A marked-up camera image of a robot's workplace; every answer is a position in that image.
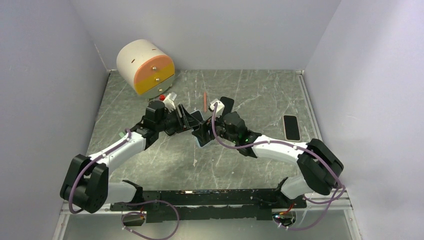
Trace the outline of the light blue phone case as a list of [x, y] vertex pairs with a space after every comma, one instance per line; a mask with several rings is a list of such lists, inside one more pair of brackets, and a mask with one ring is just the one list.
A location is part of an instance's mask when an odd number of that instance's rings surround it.
[[196, 120], [199, 120], [198, 125], [193, 128], [191, 134], [196, 137], [199, 147], [202, 148], [215, 139], [212, 133], [211, 118], [204, 120], [200, 110], [192, 112], [191, 115], [193, 115]]

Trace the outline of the phone with purple frame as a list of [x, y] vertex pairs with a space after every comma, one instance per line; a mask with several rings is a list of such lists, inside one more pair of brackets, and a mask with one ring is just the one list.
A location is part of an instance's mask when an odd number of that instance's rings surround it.
[[193, 111], [193, 112], [192, 112], [192, 113], [190, 113], [190, 114], [191, 114], [191, 116], [192, 116], [193, 118], [195, 118], [195, 119], [196, 119], [196, 120], [198, 120], [199, 122], [204, 121], [203, 115], [202, 115], [202, 113], [201, 113], [201, 111], [200, 111], [200, 110]]

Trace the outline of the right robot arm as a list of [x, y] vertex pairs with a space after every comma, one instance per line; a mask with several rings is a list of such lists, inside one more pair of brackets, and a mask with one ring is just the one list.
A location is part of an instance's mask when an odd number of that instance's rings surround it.
[[201, 147], [212, 140], [219, 143], [227, 140], [233, 143], [228, 148], [236, 149], [243, 156], [297, 165], [300, 172], [282, 180], [274, 195], [276, 204], [282, 208], [304, 194], [315, 192], [327, 196], [333, 189], [345, 190], [340, 180], [344, 165], [320, 139], [313, 138], [309, 142], [274, 139], [249, 130], [237, 112], [212, 116], [202, 121], [192, 134]]

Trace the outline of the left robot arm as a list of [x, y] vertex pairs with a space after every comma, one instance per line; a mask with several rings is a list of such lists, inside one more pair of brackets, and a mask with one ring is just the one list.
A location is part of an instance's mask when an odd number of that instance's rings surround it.
[[143, 187], [129, 180], [110, 182], [110, 175], [131, 157], [147, 150], [161, 132], [173, 136], [196, 129], [203, 120], [200, 110], [188, 112], [182, 104], [153, 100], [141, 120], [126, 128], [120, 140], [89, 156], [76, 155], [70, 162], [60, 197], [73, 214], [95, 213], [105, 204], [123, 203], [137, 210], [144, 201]]

